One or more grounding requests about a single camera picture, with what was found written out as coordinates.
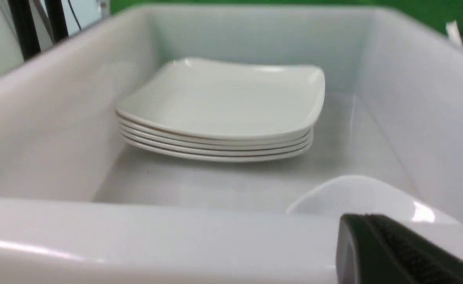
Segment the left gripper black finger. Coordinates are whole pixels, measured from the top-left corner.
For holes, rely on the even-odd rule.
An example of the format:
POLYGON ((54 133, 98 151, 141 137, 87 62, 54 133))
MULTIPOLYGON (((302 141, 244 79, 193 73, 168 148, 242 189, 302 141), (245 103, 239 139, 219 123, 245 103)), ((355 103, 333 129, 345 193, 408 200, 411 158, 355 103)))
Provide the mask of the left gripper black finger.
POLYGON ((336 278, 339 284, 463 284, 463 260, 388 216, 343 214, 336 278))

